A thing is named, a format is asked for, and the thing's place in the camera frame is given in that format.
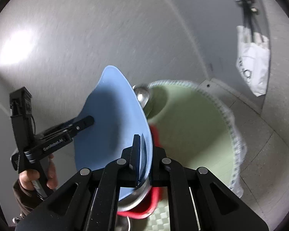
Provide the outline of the person's left hand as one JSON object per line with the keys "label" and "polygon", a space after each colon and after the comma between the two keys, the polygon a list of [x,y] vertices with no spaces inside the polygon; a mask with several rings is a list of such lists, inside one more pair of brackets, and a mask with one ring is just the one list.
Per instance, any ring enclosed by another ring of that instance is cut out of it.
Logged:
{"label": "person's left hand", "polygon": [[[58,178],[53,158],[54,156],[53,154],[51,154],[46,160],[47,161],[46,174],[48,178],[47,187],[49,187],[50,189],[56,189],[58,187]],[[37,170],[28,169],[19,174],[18,180],[24,189],[33,191],[35,188],[33,186],[32,181],[38,180],[39,177],[40,174]]]}

